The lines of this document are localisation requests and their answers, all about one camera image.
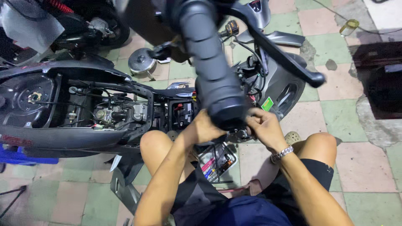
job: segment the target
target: rear shock absorber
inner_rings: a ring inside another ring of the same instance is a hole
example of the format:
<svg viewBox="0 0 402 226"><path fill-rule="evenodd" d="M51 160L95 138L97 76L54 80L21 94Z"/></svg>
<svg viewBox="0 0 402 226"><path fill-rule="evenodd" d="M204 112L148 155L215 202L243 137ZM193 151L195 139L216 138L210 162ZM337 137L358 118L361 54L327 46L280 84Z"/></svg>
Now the rear shock absorber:
<svg viewBox="0 0 402 226"><path fill-rule="evenodd" d="M58 10L64 12L64 13L74 13L74 11L72 9L70 9L70 7L66 6L65 4L59 2L59 0L47 0L47 2L57 8Z"/></svg>

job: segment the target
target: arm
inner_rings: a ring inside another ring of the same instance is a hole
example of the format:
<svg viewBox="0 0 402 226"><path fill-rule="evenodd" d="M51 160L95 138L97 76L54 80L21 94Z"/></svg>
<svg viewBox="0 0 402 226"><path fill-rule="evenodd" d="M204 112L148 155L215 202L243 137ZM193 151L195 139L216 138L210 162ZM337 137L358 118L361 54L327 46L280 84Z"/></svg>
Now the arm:
<svg viewBox="0 0 402 226"><path fill-rule="evenodd" d="M203 143L224 135L216 128L205 110L179 134L169 153L151 178L135 213L136 226L162 225L172 209L178 183L188 152L194 144Z"/></svg>
<svg viewBox="0 0 402 226"><path fill-rule="evenodd" d="M247 124L273 154L287 148L276 116L262 109L251 109ZM292 152L281 160L281 171L288 180L294 198L311 226L353 226L346 212L332 195L311 175Z"/></svg>

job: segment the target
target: silver watch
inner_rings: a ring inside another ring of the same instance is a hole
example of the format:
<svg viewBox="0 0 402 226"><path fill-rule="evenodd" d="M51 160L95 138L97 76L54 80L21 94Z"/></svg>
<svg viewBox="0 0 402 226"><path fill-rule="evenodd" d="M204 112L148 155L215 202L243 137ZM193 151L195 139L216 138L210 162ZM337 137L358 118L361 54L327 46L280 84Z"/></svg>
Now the silver watch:
<svg viewBox="0 0 402 226"><path fill-rule="evenodd" d="M271 162L273 164L278 163L278 161L283 158L285 155L291 153L293 151L293 147L291 145L289 145L289 147L283 149L281 152L279 152L278 154L272 154L271 155Z"/></svg>

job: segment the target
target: black rubber grip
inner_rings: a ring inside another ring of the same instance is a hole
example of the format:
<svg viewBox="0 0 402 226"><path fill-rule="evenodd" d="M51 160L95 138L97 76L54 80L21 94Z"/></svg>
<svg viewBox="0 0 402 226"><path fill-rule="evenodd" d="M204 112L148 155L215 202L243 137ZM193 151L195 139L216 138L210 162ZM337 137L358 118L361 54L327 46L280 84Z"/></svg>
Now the black rubber grip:
<svg viewBox="0 0 402 226"><path fill-rule="evenodd" d="M244 95L239 78L230 70L213 20L213 9L202 2L186 6L180 26L187 52L198 75L198 96L212 121L222 129L243 123Z"/></svg>

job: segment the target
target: black shorts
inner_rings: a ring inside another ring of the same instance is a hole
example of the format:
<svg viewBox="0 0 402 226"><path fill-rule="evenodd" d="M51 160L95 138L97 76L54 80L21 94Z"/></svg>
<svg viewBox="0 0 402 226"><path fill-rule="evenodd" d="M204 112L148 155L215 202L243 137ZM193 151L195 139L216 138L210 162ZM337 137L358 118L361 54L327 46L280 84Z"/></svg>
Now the black shorts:
<svg viewBox="0 0 402 226"><path fill-rule="evenodd" d="M304 158L301 159L301 162L318 182L329 191L334 170L327 164L312 159ZM193 164L195 170L183 183L179 184L171 210L177 226L199 225L217 205L224 203L228 199L219 193L204 177L198 162L192 162L191 164ZM281 209L293 226L307 225L292 196L290 185L281 172L257 197L266 199Z"/></svg>

